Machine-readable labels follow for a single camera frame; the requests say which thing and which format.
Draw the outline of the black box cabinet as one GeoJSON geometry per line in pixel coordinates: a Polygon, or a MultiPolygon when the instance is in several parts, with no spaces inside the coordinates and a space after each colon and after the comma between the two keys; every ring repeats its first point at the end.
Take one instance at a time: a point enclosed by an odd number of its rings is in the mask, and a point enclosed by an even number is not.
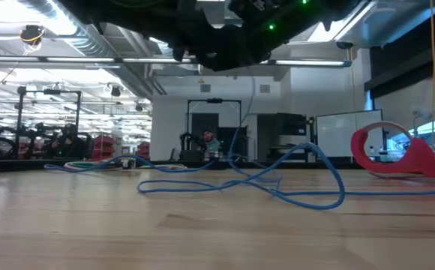
{"type": "Polygon", "coordinates": [[[278,113],[277,126],[280,135],[305,136],[307,134],[308,119],[306,115],[278,113]]]}

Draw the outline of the person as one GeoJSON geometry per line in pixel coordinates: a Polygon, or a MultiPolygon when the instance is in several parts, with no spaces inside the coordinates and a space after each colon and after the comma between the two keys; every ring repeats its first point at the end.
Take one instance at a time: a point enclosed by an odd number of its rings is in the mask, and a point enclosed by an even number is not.
{"type": "Polygon", "coordinates": [[[202,133],[206,150],[204,151],[204,160],[209,161],[219,155],[221,143],[217,140],[215,135],[210,130],[204,130],[202,133]]]}

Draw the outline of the long ceiling light bar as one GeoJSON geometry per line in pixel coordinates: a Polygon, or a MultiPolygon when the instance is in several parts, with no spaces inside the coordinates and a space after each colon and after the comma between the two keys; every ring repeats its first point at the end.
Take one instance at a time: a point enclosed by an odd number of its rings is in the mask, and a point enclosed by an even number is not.
{"type": "MultiPolygon", "coordinates": [[[[183,58],[176,61],[173,58],[100,58],[100,57],[52,57],[52,56],[6,56],[0,55],[0,62],[51,62],[51,63],[92,63],[92,64],[197,64],[195,58],[183,58]]],[[[351,61],[335,60],[266,60],[259,65],[288,66],[288,67],[323,67],[348,68],[351,61]]]]}

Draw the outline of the black low bench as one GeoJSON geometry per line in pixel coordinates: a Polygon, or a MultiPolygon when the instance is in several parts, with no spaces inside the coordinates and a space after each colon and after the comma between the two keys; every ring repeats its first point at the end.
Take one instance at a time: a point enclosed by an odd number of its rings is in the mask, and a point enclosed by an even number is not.
{"type": "Polygon", "coordinates": [[[284,155],[289,154],[284,160],[285,162],[307,163],[309,161],[311,150],[308,148],[300,148],[300,149],[293,150],[293,147],[294,147],[293,144],[270,147],[267,154],[267,161],[275,162],[280,158],[282,158],[284,155]]]}

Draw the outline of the red storage shelf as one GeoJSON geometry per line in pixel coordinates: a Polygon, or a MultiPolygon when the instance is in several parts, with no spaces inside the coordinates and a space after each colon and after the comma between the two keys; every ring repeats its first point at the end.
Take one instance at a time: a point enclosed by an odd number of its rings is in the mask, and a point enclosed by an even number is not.
{"type": "Polygon", "coordinates": [[[91,144],[91,159],[103,160],[113,158],[115,154],[116,141],[111,136],[99,135],[94,138],[91,144]]]}
{"type": "Polygon", "coordinates": [[[141,142],[137,146],[136,155],[140,158],[149,160],[150,159],[150,143],[149,142],[141,142]]]}

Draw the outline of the whiteboard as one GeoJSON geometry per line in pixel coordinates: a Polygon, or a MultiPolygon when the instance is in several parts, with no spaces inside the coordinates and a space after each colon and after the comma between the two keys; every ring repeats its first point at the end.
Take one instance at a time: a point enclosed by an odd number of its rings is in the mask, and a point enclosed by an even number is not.
{"type": "Polygon", "coordinates": [[[359,129],[383,120],[381,109],[318,115],[317,145],[329,158],[351,158],[351,138],[359,129]]]}

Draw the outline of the white printed tape roll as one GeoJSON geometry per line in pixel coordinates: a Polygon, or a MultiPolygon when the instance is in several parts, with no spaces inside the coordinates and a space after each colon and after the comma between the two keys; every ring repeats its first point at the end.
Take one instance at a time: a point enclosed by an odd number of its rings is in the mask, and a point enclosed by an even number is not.
{"type": "Polygon", "coordinates": [[[394,128],[400,131],[401,133],[403,133],[409,141],[413,140],[413,136],[410,134],[408,130],[406,130],[403,126],[391,121],[378,121],[363,127],[362,130],[369,132],[377,128],[394,128]]]}

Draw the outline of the red tape dispenser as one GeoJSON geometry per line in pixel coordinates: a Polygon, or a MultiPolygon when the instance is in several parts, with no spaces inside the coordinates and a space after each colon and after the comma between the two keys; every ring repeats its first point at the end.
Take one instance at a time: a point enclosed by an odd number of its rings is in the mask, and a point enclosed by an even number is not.
{"type": "Polygon", "coordinates": [[[378,174],[415,173],[429,178],[435,177],[435,153],[423,139],[413,137],[400,160],[394,163],[378,163],[372,161],[365,151],[369,132],[361,128],[351,138],[351,152],[361,167],[378,174]]]}

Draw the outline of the silver air duct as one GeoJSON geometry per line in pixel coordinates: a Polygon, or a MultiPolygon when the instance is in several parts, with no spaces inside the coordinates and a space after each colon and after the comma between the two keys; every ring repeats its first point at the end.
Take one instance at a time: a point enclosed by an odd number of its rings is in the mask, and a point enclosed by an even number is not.
{"type": "MultiPolygon", "coordinates": [[[[48,20],[64,19],[76,26],[76,31],[71,35],[75,40],[70,45],[84,56],[96,58],[118,58],[119,54],[101,37],[90,25],[82,24],[70,11],[57,0],[17,0],[26,8],[37,11],[48,20]]],[[[149,86],[143,76],[132,71],[126,64],[118,64],[118,69],[111,70],[123,84],[135,95],[152,100],[153,88],[149,86]]]]}

